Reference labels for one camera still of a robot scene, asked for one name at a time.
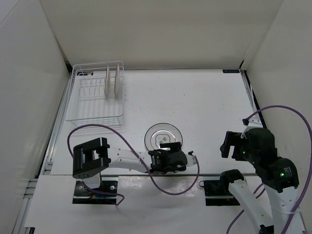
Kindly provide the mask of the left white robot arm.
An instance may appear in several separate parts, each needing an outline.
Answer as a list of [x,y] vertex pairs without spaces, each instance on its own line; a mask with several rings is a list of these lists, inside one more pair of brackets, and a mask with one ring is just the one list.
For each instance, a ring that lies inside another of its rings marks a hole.
[[120,168],[137,171],[148,175],[179,173],[189,167],[200,167],[195,154],[185,153],[180,142],[161,144],[162,148],[138,152],[133,148],[123,150],[112,147],[107,139],[99,137],[76,145],[72,150],[73,178],[86,180],[107,168]]

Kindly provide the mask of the orange patterned plate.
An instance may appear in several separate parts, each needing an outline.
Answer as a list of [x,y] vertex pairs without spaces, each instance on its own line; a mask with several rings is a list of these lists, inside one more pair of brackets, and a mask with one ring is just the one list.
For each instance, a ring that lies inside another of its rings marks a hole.
[[106,76],[105,76],[105,87],[104,87],[104,95],[107,96],[109,93],[109,85],[110,85],[110,68],[107,65],[106,67]]

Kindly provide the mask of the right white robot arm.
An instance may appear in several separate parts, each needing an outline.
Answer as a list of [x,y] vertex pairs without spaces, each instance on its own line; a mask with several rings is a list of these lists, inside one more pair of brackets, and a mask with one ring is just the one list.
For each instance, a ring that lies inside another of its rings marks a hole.
[[220,147],[222,158],[247,161],[255,169],[268,195],[271,214],[268,214],[250,192],[247,182],[238,169],[225,171],[220,176],[219,190],[232,194],[250,219],[257,234],[301,234],[301,218],[296,211],[298,173],[294,163],[279,157],[275,137],[268,129],[247,128],[243,133],[228,131]]

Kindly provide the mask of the green rimmed white plate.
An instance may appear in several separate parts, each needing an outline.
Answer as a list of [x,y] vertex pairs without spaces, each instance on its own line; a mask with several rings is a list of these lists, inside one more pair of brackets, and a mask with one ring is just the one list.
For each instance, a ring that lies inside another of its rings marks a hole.
[[144,144],[148,151],[160,149],[160,144],[180,142],[183,144],[181,131],[169,123],[157,123],[151,126],[145,136]]

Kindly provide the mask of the pink rimmed plate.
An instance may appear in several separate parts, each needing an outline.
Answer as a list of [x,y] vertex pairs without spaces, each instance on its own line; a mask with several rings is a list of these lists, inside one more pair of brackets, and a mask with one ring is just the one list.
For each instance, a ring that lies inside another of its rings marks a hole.
[[119,90],[119,80],[120,80],[120,66],[117,64],[116,72],[115,72],[115,85],[114,85],[114,95],[118,94]]

